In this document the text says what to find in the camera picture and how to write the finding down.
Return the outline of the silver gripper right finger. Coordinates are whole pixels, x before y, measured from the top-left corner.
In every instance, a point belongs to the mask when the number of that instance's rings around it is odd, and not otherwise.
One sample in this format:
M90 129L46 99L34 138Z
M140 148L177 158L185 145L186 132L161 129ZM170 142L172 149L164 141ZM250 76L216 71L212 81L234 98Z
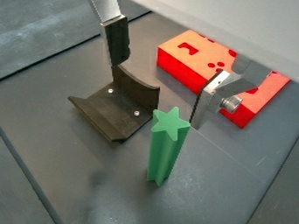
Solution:
M214 73L201 87L192 112L189 123L197 130L212 114L220 109L233 113L241 103L237 94L256 88L270 73L270 69L248 57L238 55L230 66L232 73L221 70Z

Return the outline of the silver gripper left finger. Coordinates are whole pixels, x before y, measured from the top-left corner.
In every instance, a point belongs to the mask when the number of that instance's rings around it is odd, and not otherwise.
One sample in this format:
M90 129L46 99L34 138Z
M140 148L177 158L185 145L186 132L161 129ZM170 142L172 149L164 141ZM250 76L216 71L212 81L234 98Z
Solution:
M105 39L111 67L129 58L128 21L118 9L117 0L87 0L97 16L99 34Z

